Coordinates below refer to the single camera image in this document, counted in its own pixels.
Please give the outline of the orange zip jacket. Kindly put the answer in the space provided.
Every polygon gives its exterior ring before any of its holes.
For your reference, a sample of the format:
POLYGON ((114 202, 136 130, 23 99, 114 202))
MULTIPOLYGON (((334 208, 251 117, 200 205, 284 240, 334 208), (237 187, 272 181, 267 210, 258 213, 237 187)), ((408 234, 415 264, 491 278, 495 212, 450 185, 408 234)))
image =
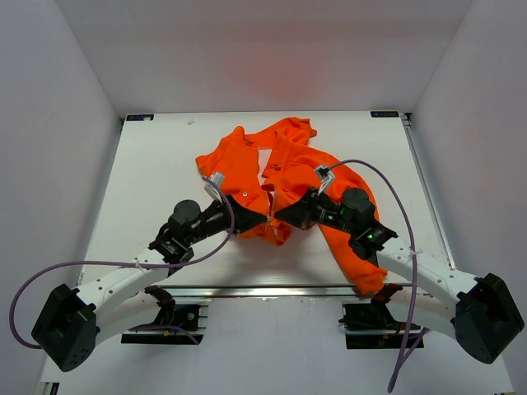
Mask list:
POLYGON ((307 118, 284 118, 264 130, 248 134, 241 126, 219 141, 214 151, 195 160, 200 174, 223 174, 222 191, 241 206, 268 217, 243 233, 243 237, 261 237, 281 246, 291 236, 292 227, 276 219, 275 213, 297 202, 308 188, 321 184, 315 169, 333 165, 336 179, 327 190, 339 202, 349 188, 361 188, 374 196, 366 181, 331 154, 308 145, 316 130, 307 118))

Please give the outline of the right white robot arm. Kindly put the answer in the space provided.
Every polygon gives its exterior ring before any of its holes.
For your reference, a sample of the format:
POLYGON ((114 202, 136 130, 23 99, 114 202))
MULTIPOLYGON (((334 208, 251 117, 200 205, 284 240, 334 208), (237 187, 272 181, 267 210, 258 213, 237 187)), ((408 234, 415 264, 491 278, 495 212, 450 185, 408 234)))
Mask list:
POLYGON ((475 276, 412 251, 375 218, 375 205, 362 189, 350 188, 340 202, 333 202, 310 188, 275 217, 303 230, 319 224, 342 231, 350 236, 348 245, 359 258, 417 283, 417 295, 410 288, 388 284, 371 298, 371 316, 382 328, 404 321, 413 307, 413 324, 455 339, 475 360, 491 364, 525 327, 499 276, 475 276))

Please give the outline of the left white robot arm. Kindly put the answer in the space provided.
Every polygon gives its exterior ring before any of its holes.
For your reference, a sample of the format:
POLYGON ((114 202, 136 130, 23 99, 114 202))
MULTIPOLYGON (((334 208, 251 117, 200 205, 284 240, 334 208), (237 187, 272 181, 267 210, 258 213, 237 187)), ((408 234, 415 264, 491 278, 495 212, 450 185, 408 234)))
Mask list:
POLYGON ((193 200, 175 205, 156 238, 131 267, 119 267, 86 284, 56 287, 31 336, 63 371, 79 367, 96 346, 130 329, 166 330, 176 325, 175 300, 159 281, 194 257, 193 245, 222 231, 244 233, 266 216, 233 197, 202 210, 193 200))

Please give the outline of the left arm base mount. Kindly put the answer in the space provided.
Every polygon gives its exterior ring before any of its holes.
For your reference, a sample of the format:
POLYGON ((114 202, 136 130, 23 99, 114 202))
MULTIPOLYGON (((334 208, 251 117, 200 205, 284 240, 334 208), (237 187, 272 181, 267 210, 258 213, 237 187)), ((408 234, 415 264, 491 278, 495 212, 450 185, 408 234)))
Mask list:
POLYGON ((122 344, 198 346, 201 343, 208 323, 207 301, 176 300, 159 286, 149 286, 145 291, 156 301, 156 317, 123 333, 122 344))

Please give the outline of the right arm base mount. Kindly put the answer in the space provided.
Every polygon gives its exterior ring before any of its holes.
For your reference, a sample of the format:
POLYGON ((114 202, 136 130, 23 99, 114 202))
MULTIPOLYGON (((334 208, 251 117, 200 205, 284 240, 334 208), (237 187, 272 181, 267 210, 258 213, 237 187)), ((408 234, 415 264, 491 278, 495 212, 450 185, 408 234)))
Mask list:
POLYGON ((403 303, 402 317, 391 313, 396 296, 407 296, 410 286, 389 283, 371 295, 340 297, 343 316, 338 324, 343 329, 346 349, 351 351, 397 350, 403 344, 408 315, 408 302, 403 303))

